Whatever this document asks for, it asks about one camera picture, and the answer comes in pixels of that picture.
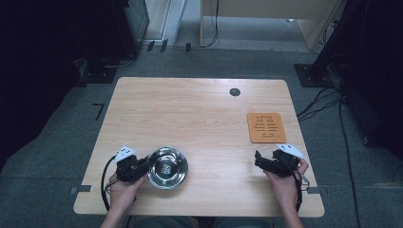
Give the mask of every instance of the cable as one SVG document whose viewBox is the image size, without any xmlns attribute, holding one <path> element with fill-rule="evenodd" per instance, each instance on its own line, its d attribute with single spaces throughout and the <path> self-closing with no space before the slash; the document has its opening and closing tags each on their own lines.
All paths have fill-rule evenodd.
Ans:
<svg viewBox="0 0 403 228">
<path fill-rule="evenodd" d="M 213 25 L 214 29 L 215 29 L 215 34 L 214 34 L 213 40 L 210 42 L 210 44 L 207 46 L 201 46 L 201 48 L 209 48 L 209 47 L 213 46 L 216 43 L 216 41 L 219 39 L 219 26 L 218 26 L 218 22 L 217 22 L 218 18 L 219 18 L 219 8 L 220 8 L 220 0 L 217 0 L 216 23 L 215 23 L 215 25 Z"/>
<path fill-rule="evenodd" d="M 303 122 L 306 121 L 312 117 L 314 117 L 319 111 L 322 111 L 325 108 L 331 107 L 333 105 L 336 105 L 337 102 L 339 102 L 341 100 L 341 98 L 336 99 L 334 101 L 329 102 L 328 104 L 324 105 L 322 108 L 314 110 L 314 111 L 310 111 L 308 113 L 306 113 L 304 116 L 300 117 L 300 119 L 298 119 L 299 122 Z"/>
<path fill-rule="evenodd" d="M 403 168 L 403 164 L 400 164 L 399 166 L 397 166 L 397 168 L 394 170 L 393 176 L 392 176 L 392 182 L 394 182 L 394 177 L 397 174 L 397 171 L 399 171 L 399 169 Z"/>
<path fill-rule="evenodd" d="M 113 156 L 110 158 L 109 161 L 107 161 L 106 166 L 104 168 L 104 172 L 102 173 L 102 178 L 101 178 L 101 196 L 102 200 L 104 201 L 104 205 L 107 211 L 109 211 L 109 203 L 107 202 L 106 198 L 106 189 L 110 187 L 113 183 L 117 182 L 117 180 L 113 181 L 112 183 L 109 183 L 106 187 L 104 187 L 104 182 L 105 182 L 105 175 L 106 175 L 106 170 L 109 167 L 109 164 L 115 159 L 116 156 Z"/>
<path fill-rule="evenodd" d="M 348 163 L 348 167 L 349 167 L 350 182 L 351 182 L 352 191 L 353 191 L 356 225 L 358 228 L 360 228 L 361 222 L 359 221 L 358 205 L 357 205 L 356 192 L 355 192 L 355 181 L 353 178 L 353 170 L 352 170 L 351 159 L 350 159 L 350 146 L 349 146 L 349 142 L 347 140 L 346 130 L 344 128 L 343 116 L 341 115 L 341 105 L 342 105 L 342 101 L 340 101 L 339 106 L 338 106 L 338 117 L 340 119 L 341 131 L 343 133 L 344 142 L 346 145 L 347 163 Z"/>
<path fill-rule="evenodd" d="M 325 96 L 319 98 L 320 94 L 321 94 L 323 91 L 327 90 L 327 89 L 335 89 L 336 92 L 327 94 L 327 95 L 325 95 Z M 302 114 L 305 113 L 306 111 L 308 111 L 308 110 L 315 104 L 315 102 L 317 102 L 318 100 L 320 100 L 320 99 L 322 99 L 322 98 L 325 98 L 325 97 L 327 97 L 327 96 L 330 96 L 330 95 L 332 95 L 332 94 L 338 93 L 338 92 L 340 92 L 340 90 L 338 90 L 338 89 L 336 89 L 336 88 L 332 88 L 332 87 L 325 87 L 325 88 L 321 89 L 321 90 L 318 92 L 318 94 L 316 95 L 316 97 L 314 98 L 314 100 L 313 100 L 310 104 L 308 104 L 308 106 L 306 106 L 305 109 L 303 109 L 301 112 L 299 112 L 299 113 L 297 114 L 297 117 L 300 116 L 300 115 L 302 115 Z"/>
</svg>

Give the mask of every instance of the stainless steel bowl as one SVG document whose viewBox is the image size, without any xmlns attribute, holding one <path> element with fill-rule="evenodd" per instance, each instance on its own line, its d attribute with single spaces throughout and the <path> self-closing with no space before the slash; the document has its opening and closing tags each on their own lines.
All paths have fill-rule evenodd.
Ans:
<svg viewBox="0 0 403 228">
<path fill-rule="evenodd" d="M 187 174 L 187 160 L 183 153 L 165 146 L 154 151 L 149 157 L 148 180 L 161 189 L 173 189 L 181 184 Z"/>
</svg>

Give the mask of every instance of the cork trivet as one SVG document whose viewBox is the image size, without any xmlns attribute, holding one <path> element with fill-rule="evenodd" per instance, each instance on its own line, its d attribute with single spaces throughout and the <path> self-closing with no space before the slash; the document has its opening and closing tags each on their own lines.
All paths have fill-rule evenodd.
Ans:
<svg viewBox="0 0 403 228">
<path fill-rule="evenodd" d="M 252 143 L 286 143 L 278 113 L 248 113 L 247 118 Z"/>
</svg>

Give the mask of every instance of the power cord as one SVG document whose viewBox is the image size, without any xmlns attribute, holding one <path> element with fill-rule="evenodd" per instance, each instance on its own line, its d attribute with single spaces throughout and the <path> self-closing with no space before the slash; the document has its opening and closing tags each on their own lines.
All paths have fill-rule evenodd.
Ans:
<svg viewBox="0 0 403 228">
<path fill-rule="evenodd" d="M 104 205 L 107 211 L 109 211 L 109 203 L 107 202 L 107 197 L 106 197 L 106 192 L 109 191 L 109 187 L 116 183 L 118 181 L 118 179 L 109 182 L 106 186 L 105 186 L 105 175 L 106 175 L 106 170 L 109 167 L 109 164 L 115 159 L 116 156 L 113 156 L 112 158 L 110 158 L 109 161 L 107 161 L 106 166 L 104 168 L 104 172 L 102 173 L 102 178 L 101 178 L 101 196 L 102 196 L 102 200 L 104 201 Z"/>
<path fill-rule="evenodd" d="M 355 181 L 354 181 L 354 178 L 353 178 L 353 170 L 352 170 L 351 158 L 350 158 L 350 146 L 349 146 L 349 142 L 347 140 L 346 130 L 344 128 L 343 116 L 341 115 L 341 105 L 342 105 L 342 103 L 343 103 L 343 101 L 339 102 L 338 117 L 340 119 L 340 125 L 341 125 L 341 131 L 342 131 L 343 137 L 344 137 L 344 143 L 346 145 L 347 163 L 348 163 L 348 167 L 349 167 L 350 183 L 352 185 L 352 191 L 353 191 L 355 220 L 356 220 L 357 227 L 360 228 L 361 227 L 361 222 L 359 221 L 358 205 L 357 205 L 356 192 L 355 192 Z"/>
<path fill-rule="evenodd" d="M 334 89 L 335 92 L 332 92 L 332 93 L 326 94 L 326 95 L 324 95 L 324 96 L 322 96 L 322 97 L 319 97 L 320 94 L 321 94 L 322 92 L 324 92 L 325 90 L 327 90 L 327 89 Z M 307 111 L 308 111 L 317 101 L 319 101 L 320 99 L 323 99 L 323 98 L 325 98 L 325 97 L 328 97 L 328 96 L 331 96 L 331 95 L 337 94 L 337 93 L 340 93 L 340 90 L 338 90 L 338 89 L 336 89 L 336 88 L 326 87 L 326 88 L 321 89 L 321 90 L 318 92 L 318 94 L 316 95 L 316 97 L 314 98 L 314 100 L 313 100 L 311 103 L 309 103 L 309 104 L 305 107 L 305 109 L 303 109 L 301 112 L 299 112 L 299 113 L 297 114 L 298 121 L 299 121 L 299 122 L 306 121 L 306 120 L 308 120 L 308 119 L 314 117 L 318 112 L 322 111 L 323 109 L 328 108 L 328 107 L 331 107 L 331 106 L 333 106 L 333 105 L 336 105 L 336 104 L 340 101 L 341 98 L 329 102 L 328 104 L 324 105 L 324 106 L 323 106 L 322 108 L 320 108 L 320 109 L 307 112 Z"/>
</svg>

